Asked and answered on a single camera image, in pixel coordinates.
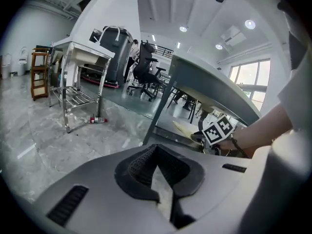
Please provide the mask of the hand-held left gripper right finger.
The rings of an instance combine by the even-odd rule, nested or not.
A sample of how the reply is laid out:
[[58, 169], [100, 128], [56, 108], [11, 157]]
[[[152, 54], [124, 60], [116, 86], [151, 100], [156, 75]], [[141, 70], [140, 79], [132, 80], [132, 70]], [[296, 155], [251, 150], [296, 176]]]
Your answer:
[[251, 159], [201, 154], [174, 146], [157, 146], [157, 166], [168, 199], [168, 219], [157, 234], [176, 232], [199, 220], [238, 185]]

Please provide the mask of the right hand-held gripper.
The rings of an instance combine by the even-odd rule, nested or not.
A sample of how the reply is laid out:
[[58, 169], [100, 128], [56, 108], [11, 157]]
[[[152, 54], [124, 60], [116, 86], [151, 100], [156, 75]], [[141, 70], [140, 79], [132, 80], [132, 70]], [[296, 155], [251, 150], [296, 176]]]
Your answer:
[[231, 124], [226, 115], [221, 116], [218, 120], [211, 123], [208, 127], [202, 130], [202, 133], [191, 134], [192, 141], [197, 143], [207, 140], [211, 150], [219, 151], [217, 145], [219, 142], [227, 139], [233, 132], [235, 127]]

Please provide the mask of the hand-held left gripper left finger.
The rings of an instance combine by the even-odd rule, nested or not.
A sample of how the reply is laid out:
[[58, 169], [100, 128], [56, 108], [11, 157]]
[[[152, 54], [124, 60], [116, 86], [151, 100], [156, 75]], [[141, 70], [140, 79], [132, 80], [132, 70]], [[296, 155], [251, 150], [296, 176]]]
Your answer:
[[174, 226], [154, 201], [127, 195], [115, 181], [115, 168], [143, 146], [90, 160], [47, 188], [36, 200], [36, 208], [47, 215], [74, 187], [88, 192], [64, 226], [77, 234], [169, 234]]

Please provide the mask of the pale yellow sheet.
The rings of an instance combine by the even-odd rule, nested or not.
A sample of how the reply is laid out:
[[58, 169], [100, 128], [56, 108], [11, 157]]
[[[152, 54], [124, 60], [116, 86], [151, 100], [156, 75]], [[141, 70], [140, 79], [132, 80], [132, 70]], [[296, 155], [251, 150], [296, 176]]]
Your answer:
[[191, 134], [194, 134], [194, 133], [200, 133], [198, 130], [191, 130], [189, 127], [187, 127], [186, 125], [183, 125], [183, 124], [180, 124], [176, 121], [173, 121], [173, 125], [182, 133], [182, 135], [188, 139], [191, 140], [190, 136]]

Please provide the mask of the person's right forearm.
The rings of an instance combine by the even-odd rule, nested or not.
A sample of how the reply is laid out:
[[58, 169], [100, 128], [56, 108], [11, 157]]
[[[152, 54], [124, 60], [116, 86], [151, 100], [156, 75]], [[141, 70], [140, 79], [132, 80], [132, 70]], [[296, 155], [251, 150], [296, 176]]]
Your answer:
[[233, 138], [237, 141], [236, 144], [251, 158], [258, 148], [270, 146], [273, 140], [292, 128], [285, 109], [278, 104], [252, 125], [233, 132]]

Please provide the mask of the dark metal frame stand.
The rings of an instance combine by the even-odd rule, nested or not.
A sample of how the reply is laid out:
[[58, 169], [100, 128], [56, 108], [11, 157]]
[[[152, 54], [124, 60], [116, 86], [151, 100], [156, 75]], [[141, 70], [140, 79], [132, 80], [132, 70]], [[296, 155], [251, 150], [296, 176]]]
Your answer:
[[71, 128], [69, 125], [68, 117], [74, 110], [94, 104], [96, 105], [96, 117], [100, 116], [100, 101], [102, 98], [102, 90], [111, 59], [106, 60], [99, 57], [96, 61], [96, 63], [102, 62], [102, 64], [99, 66], [100, 83], [97, 97], [92, 98], [81, 90], [80, 78], [83, 68], [93, 70], [90, 65], [96, 65], [96, 63], [91, 64], [91, 60], [85, 60], [84, 63], [71, 61], [68, 65], [66, 65], [65, 69], [63, 69], [62, 58], [60, 62], [61, 74], [59, 86], [52, 86], [51, 74], [53, 72], [53, 63], [56, 62], [54, 60], [54, 56], [56, 55], [56, 53], [61, 53], [63, 57], [63, 52], [59, 51], [58, 49], [52, 48], [51, 61], [48, 66], [47, 89], [49, 95], [49, 106], [52, 106], [52, 96], [55, 96], [58, 99], [59, 105], [62, 107], [65, 130], [67, 133], [70, 133]]

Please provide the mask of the small white sink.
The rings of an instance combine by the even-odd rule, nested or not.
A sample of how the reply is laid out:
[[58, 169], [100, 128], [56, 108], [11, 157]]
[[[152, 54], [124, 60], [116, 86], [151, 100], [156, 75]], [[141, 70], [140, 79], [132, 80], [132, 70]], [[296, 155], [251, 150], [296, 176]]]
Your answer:
[[52, 47], [63, 52], [63, 69], [71, 61], [85, 62], [91, 60], [91, 64], [95, 64], [99, 57], [110, 60], [115, 56], [114, 52], [100, 46], [89, 40], [82, 40], [79, 37], [67, 37], [52, 44]]

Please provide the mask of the glass door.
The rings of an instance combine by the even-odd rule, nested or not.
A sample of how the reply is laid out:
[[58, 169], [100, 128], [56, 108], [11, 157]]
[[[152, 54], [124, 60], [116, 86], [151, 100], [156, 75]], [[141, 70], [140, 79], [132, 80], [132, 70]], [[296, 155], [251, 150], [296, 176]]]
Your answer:
[[229, 78], [261, 110], [266, 96], [271, 70], [271, 60], [263, 59], [232, 66]]

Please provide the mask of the black office chair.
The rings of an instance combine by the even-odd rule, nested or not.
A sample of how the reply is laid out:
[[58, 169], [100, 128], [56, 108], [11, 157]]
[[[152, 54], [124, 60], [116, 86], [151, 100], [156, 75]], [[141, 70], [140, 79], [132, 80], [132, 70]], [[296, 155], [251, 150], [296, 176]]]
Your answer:
[[[152, 57], [154, 50], [154, 47], [148, 41], [141, 42], [138, 63], [133, 70], [134, 78], [141, 86], [129, 85], [126, 90], [130, 96], [133, 95], [134, 90], [140, 90], [140, 94], [145, 93], [149, 97], [150, 102], [156, 98], [159, 86], [165, 85], [165, 83], [159, 79], [160, 72], [165, 69], [156, 67], [157, 72], [155, 74], [150, 73], [150, 64], [152, 62], [158, 62], [156, 58]], [[151, 84], [156, 85], [157, 93], [155, 95], [148, 91]]]

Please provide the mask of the black mezzanine railing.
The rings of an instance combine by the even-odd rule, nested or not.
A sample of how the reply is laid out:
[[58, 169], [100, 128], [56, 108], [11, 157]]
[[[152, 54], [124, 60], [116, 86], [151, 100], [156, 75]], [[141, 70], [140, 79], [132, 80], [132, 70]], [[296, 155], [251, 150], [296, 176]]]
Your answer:
[[163, 56], [163, 57], [166, 57], [166, 58], [169, 58], [171, 59], [172, 56], [173, 56], [173, 50], [171, 49], [168, 49], [168, 48], [165, 48], [165, 47], [162, 47], [162, 46], [158, 46], [158, 45], [155, 45], [154, 46], [154, 53], [156, 55], [159, 55], [159, 56]]

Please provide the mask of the ceiling air conditioner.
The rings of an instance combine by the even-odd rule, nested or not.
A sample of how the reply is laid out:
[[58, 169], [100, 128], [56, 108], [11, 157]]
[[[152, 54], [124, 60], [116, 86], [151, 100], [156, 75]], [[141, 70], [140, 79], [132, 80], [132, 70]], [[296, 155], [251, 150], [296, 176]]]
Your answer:
[[221, 35], [221, 38], [223, 39], [226, 45], [232, 47], [247, 39], [245, 35], [234, 25], [232, 25], [228, 30], [226, 30]]

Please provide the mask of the person's white garment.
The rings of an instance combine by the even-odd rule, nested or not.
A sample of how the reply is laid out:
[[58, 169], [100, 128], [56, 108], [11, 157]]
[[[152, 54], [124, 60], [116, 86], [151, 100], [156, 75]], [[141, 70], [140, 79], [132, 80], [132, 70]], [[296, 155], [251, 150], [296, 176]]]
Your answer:
[[291, 76], [278, 97], [289, 130], [312, 130], [312, 48], [305, 39], [289, 33]]

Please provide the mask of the black cleaning machine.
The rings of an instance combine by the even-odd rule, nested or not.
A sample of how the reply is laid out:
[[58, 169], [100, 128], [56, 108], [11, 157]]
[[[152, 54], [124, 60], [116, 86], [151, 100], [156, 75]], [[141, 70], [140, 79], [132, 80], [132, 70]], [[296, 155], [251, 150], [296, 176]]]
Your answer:
[[[101, 33], [102, 31], [94, 29], [90, 36], [90, 41], [96, 42], [99, 40]], [[104, 86], [110, 88], [119, 88], [124, 84], [123, 72], [133, 43], [132, 35], [124, 28], [120, 28], [119, 41], [115, 41], [116, 36], [117, 29], [108, 28], [100, 42], [100, 46], [115, 53], [115, 56], [110, 61], [104, 81]]]

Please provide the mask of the white gooseneck faucet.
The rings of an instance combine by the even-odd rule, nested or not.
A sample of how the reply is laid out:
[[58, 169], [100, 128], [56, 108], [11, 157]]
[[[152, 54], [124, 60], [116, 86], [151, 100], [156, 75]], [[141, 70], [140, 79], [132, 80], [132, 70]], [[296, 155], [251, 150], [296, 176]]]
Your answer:
[[115, 29], [117, 29], [117, 36], [116, 36], [116, 38], [115, 38], [115, 41], [119, 41], [120, 28], [119, 28], [118, 26], [115, 26], [115, 25], [110, 25], [110, 26], [105, 26], [105, 27], [104, 27], [104, 29], [103, 29], [103, 31], [102, 31], [102, 33], [101, 33], [101, 35], [100, 35], [100, 38], [99, 38], [99, 40], [97, 41], [97, 42], [98, 42], [98, 45], [100, 45], [100, 42], [101, 42], [101, 40], [102, 40], [102, 38], [103, 38], [103, 35], [104, 35], [105, 31], [106, 31], [108, 28], [115, 28]]

